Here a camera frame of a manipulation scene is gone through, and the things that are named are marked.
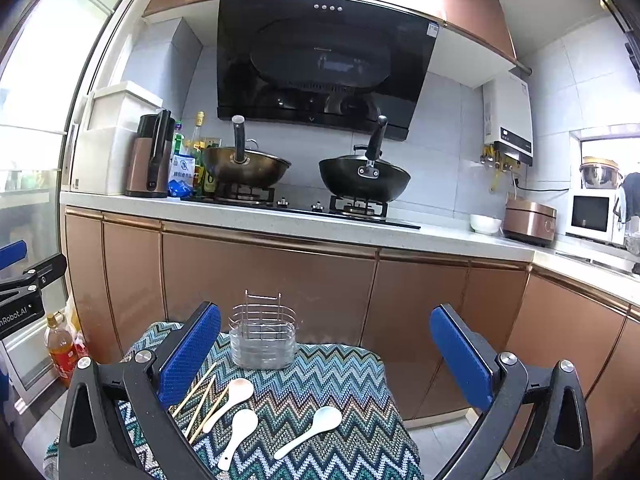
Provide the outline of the bamboo chopstick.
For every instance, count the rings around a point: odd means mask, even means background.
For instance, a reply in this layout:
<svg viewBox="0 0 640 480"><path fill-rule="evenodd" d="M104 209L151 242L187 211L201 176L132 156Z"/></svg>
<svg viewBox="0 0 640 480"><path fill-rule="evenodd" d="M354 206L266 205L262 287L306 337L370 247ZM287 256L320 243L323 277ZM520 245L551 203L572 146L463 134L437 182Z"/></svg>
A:
<svg viewBox="0 0 640 480"><path fill-rule="evenodd" d="M177 417L180 411L184 408L184 406L189 402L189 400L194 396L195 393L198 392L198 388L201 387L201 384L205 382L205 379L209 377L215 367L217 366L217 361L213 362L213 364L206 370L205 374L189 389L188 393L184 397L184 399L175 407L175 409L171 412L171 415Z"/></svg>
<svg viewBox="0 0 640 480"><path fill-rule="evenodd" d="M224 397L227 395L228 390L229 390L229 385L226 385L224 387L224 390L221 391L220 395L217 396L216 401L214 402L214 404L210 407L209 411L207 412L207 414L204 417L204 420L200 423L200 426L198 426L198 428L195 429L194 433L192 434L192 436L190 437L189 440L189 444L192 444L195 440L196 437L203 431L203 428L206 424L206 422L213 416L213 414L217 411L218 405L220 404L220 402L222 400L224 400Z"/></svg>
<svg viewBox="0 0 640 480"><path fill-rule="evenodd" d="M198 419L198 416L200 416L200 411L202 409L202 406L205 402L205 400L208 398L209 396L209 391L210 389L213 387L213 384L215 382L216 376L215 374L212 375L212 378L209 379L209 383L206 387L206 389L204 390L203 395L201 396L201 399L198 401L198 405L196 406L196 409L191 417L191 420L189 422L189 425L186 427L186 437L190 436L190 433L194 427L194 424L196 422L196 420Z"/></svg>

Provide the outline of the white ceramic spoon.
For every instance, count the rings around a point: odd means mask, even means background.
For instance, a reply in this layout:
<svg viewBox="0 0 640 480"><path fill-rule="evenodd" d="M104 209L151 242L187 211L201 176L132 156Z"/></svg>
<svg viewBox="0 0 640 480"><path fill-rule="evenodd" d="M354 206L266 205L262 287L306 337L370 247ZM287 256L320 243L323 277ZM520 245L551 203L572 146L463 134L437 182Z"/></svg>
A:
<svg viewBox="0 0 640 480"><path fill-rule="evenodd" d="M232 408L250 400L254 394L254 385L246 378L236 378L228 383L220 401L213 407L212 414L208 415L202 425L202 433L208 434L216 422L224 417Z"/></svg>
<svg viewBox="0 0 640 480"><path fill-rule="evenodd" d="M218 460L220 470L228 471L230 469L235 451L256 430L257 426L258 416L252 410L241 410L234 415L231 425L231 439Z"/></svg>

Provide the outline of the pale blue ceramic spoon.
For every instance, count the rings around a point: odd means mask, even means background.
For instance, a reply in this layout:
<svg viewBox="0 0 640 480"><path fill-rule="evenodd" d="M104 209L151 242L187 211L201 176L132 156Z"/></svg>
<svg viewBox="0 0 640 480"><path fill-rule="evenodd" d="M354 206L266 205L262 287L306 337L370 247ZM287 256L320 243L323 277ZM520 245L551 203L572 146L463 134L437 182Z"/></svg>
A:
<svg viewBox="0 0 640 480"><path fill-rule="evenodd" d="M314 413L310 428L291 442L288 442L285 446L282 446L282 448L279 448L273 455L274 459L282 460L282 458L285 458L285 456L287 456L289 452L293 451L294 448L297 448L312 437L336 429L341 425L342 420L342 412L337 408L334 408L334 406L318 408Z"/></svg>

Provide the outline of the cooking oil bottle on floor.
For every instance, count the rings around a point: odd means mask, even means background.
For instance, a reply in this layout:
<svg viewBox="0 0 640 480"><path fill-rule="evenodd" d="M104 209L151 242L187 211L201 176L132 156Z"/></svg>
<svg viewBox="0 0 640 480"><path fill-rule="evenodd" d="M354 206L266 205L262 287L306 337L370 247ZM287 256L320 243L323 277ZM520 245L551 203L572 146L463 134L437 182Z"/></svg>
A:
<svg viewBox="0 0 640 480"><path fill-rule="evenodd" d="M60 321L55 313L48 313L46 320L47 328L44 333L44 344L58 377L63 385L68 388L79 360L73 336L67 330L66 324Z"/></svg>

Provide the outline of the copper lower cabinets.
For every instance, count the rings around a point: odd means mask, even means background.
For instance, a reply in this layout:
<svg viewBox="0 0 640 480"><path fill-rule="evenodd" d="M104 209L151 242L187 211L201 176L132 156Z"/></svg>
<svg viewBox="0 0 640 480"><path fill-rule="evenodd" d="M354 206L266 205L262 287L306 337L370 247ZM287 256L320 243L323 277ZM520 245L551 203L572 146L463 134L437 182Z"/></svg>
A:
<svg viewBox="0 0 640 480"><path fill-rule="evenodd" d="M414 252L65 206L70 287L91 354L120 358L156 320L203 301L223 314L247 290L282 295L303 342L368 348L384 361L405 419L465 408L428 332L451 304L496 349L526 363L569 360L584 388L603 469L639 433L639 305L530 263Z"/></svg>

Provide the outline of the white storage box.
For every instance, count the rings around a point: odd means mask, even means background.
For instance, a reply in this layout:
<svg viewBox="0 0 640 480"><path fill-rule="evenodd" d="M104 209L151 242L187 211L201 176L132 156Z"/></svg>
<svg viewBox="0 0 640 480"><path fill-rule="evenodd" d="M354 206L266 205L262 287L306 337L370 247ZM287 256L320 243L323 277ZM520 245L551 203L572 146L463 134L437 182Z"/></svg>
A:
<svg viewBox="0 0 640 480"><path fill-rule="evenodd" d="M132 81L89 93L70 166L70 192L122 195L140 118L163 100Z"/></svg>

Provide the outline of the copper electric kettle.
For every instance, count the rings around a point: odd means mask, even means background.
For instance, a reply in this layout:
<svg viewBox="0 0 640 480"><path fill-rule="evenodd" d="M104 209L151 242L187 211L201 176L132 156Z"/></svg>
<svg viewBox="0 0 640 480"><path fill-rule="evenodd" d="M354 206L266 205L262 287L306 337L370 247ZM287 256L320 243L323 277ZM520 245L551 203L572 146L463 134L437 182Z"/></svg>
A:
<svg viewBox="0 0 640 480"><path fill-rule="evenodd" d="M143 198L168 196L168 171L175 119L164 108L140 117L131 151L125 195Z"/></svg>

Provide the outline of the sliding glass door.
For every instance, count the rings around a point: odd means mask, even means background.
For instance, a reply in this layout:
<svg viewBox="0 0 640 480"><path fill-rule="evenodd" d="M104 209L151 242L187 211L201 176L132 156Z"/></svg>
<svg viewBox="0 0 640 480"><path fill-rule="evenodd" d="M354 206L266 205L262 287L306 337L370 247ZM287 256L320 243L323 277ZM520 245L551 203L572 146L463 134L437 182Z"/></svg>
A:
<svg viewBox="0 0 640 480"><path fill-rule="evenodd" d="M134 0L39 0L1 58L1 244L18 278L61 250L64 158L115 32Z"/></svg>

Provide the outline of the zigzag knitted cloth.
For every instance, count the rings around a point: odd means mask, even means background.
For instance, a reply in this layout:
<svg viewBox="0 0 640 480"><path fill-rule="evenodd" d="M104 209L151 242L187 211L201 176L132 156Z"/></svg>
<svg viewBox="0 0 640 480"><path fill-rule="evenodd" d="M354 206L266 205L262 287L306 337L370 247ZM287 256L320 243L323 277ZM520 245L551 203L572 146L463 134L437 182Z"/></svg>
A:
<svg viewBox="0 0 640 480"><path fill-rule="evenodd" d="M122 362L144 349L155 350L174 330L175 322L155 322L127 352ZM293 363L284 370L241 370L231 359L228 335L217 336L205 361L191 382L192 387L217 361L216 379L186 442L200 426L224 387L233 379L246 378L254 385L250 400L235 406L216 422L208 434L202 432L190 444L212 475L209 479L417 479L421 477L416 444L402 423L382 360L374 353L344 344L301 344ZM186 427L206 389L198 388L177 417L172 416L186 436ZM334 406L343 420L336 429L294 448L282 460L273 455L307 431L318 408ZM168 479L153 457L127 402L117 403L119 418L136 450L148 479ZM232 419L241 410L258 416L256 430L235 451L228 471L218 460L232 434ZM44 469L50 479L58 476L58 444L48 449Z"/></svg>

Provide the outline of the white countertop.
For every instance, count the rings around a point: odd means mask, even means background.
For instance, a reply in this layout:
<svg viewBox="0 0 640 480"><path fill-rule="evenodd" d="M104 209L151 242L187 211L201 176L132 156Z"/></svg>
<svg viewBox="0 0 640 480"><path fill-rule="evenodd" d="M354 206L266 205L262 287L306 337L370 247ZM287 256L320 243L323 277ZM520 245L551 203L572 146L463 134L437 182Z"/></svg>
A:
<svg viewBox="0 0 640 480"><path fill-rule="evenodd" d="M129 214L206 228L530 263L537 269L549 271L560 278L568 278L583 289L604 292L635 307L639 304L638 278L560 256L549 249L535 248L501 237L475 234L469 229L448 229L429 224L411 229L408 226L352 221L318 214L294 214L286 210L78 192L63 192L60 203L111 214Z"/></svg>

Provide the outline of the green bottle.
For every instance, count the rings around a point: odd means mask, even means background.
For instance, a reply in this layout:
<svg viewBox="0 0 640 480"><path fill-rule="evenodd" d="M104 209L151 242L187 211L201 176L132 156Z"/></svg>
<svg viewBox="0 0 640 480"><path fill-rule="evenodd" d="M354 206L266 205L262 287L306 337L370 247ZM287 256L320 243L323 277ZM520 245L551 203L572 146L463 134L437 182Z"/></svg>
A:
<svg viewBox="0 0 640 480"><path fill-rule="evenodd" d="M174 136L172 137L172 154L179 155L183 144L182 122L175 122Z"/></svg>

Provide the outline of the dark sauce bottle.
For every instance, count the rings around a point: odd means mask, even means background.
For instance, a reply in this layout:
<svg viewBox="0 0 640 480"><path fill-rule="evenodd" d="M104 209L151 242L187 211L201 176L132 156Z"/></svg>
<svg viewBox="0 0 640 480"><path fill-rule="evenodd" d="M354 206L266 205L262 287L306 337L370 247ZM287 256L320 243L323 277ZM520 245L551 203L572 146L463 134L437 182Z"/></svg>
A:
<svg viewBox="0 0 640 480"><path fill-rule="evenodd" d="M209 147L203 148L202 163L206 162ZM216 193L217 180L215 176L208 171L206 165L203 165L202 194L206 197L214 197Z"/></svg>

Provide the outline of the yellow cap oil bottle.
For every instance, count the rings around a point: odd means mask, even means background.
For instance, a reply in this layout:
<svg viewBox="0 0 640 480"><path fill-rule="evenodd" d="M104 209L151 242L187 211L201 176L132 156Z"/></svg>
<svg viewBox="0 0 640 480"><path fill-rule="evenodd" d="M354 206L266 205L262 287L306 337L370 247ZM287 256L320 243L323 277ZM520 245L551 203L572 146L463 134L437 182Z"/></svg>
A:
<svg viewBox="0 0 640 480"><path fill-rule="evenodd" d="M194 129L189 141L189 154L194 158L193 194L201 194L204 167L202 164L202 127L204 125L205 112L200 110L196 113Z"/></svg>

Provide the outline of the copper rice cooker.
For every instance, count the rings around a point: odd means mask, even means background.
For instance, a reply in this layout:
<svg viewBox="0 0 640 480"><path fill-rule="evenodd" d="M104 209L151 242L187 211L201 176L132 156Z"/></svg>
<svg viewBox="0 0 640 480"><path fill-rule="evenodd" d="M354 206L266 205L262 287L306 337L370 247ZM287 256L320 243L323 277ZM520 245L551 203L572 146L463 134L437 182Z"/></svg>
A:
<svg viewBox="0 0 640 480"><path fill-rule="evenodd" d="M556 210L544 204L509 198L502 232L511 240L538 246L550 246L555 239Z"/></svg>

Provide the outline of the white bowl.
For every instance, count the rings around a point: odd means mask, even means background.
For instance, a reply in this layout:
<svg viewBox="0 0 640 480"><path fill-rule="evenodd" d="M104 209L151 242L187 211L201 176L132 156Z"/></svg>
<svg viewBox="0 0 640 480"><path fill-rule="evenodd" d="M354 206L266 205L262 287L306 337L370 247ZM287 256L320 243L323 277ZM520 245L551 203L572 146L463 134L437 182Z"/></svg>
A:
<svg viewBox="0 0 640 480"><path fill-rule="evenodd" d="M485 235L496 235L500 232L502 221L500 219L484 216L484 214L471 214L470 226L474 232Z"/></svg>

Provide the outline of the white microwave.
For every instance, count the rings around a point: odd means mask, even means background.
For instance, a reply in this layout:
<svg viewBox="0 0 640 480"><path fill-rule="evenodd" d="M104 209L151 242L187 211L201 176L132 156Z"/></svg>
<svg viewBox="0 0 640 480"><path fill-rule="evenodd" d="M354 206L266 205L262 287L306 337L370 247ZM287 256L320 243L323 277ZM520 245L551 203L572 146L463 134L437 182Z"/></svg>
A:
<svg viewBox="0 0 640 480"><path fill-rule="evenodd" d="M568 235L595 242L623 246L626 200L620 190L581 188L574 192Z"/></svg>

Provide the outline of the bronze wok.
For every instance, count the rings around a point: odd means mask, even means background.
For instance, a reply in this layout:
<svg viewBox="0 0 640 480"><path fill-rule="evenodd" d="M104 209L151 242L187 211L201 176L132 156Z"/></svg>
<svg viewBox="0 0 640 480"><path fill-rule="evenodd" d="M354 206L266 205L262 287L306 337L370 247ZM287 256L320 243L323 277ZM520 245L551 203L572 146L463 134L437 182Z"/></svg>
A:
<svg viewBox="0 0 640 480"><path fill-rule="evenodd" d="M271 188L291 167L291 163L276 155L246 147L245 118L234 115L231 119L234 145L209 148L204 164L217 181Z"/></svg>

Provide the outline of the steel pot on microwave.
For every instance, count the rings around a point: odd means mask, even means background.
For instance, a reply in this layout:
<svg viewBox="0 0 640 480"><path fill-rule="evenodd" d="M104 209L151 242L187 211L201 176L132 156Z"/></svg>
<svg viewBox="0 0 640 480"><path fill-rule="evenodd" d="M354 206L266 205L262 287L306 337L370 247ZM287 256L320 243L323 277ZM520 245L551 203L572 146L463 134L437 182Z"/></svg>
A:
<svg viewBox="0 0 640 480"><path fill-rule="evenodd" d="M585 156L579 171L585 188L612 190L617 188L623 179L620 166L614 160L606 158Z"/></svg>

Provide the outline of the gas stove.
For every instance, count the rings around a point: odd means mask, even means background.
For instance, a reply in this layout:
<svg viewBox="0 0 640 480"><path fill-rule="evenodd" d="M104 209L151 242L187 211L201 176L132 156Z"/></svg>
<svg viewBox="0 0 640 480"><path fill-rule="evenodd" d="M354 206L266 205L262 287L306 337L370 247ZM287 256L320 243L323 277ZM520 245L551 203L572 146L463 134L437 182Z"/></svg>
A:
<svg viewBox="0 0 640 480"><path fill-rule="evenodd" d="M213 191L181 197L181 200L290 214L311 214L316 217L340 218L410 230L421 229L420 224L390 217L388 203L366 198L341 197L320 188L298 188L286 185L252 188L242 184L219 183Z"/></svg>

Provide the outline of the black wok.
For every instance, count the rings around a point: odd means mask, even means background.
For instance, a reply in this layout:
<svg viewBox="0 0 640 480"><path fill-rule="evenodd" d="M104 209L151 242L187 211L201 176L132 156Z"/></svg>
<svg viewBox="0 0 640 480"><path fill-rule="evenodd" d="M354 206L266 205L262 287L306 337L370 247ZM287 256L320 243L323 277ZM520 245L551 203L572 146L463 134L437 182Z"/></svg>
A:
<svg viewBox="0 0 640 480"><path fill-rule="evenodd" d="M354 146L356 151L363 150L363 155L320 160L321 179L333 195L386 204L405 191L411 179L408 171L382 159L387 123L386 116L378 116L368 144Z"/></svg>

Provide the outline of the white water heater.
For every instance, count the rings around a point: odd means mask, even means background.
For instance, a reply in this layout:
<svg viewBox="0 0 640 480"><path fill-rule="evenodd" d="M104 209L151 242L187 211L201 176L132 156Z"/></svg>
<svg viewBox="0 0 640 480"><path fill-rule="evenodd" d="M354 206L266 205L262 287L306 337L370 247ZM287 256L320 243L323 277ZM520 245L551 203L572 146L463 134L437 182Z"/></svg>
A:
<svg viewBox="0 0 640 480"><path fill-rule="evenodd" d="M503 73L482 87L484 144L510 159L533 166L533 119L528 84Z"/></svg>

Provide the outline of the black range hood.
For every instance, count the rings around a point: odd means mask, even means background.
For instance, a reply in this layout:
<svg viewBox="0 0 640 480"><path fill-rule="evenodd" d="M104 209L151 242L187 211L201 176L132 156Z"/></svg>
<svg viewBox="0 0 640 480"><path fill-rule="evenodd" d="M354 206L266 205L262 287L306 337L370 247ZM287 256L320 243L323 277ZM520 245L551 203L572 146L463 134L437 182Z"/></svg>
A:
<svg viewBox="0 0 640 480"><path fill-rule="evenodd" d="M436 22L357 0L221 0L217 115L407 139Z"/></svg>

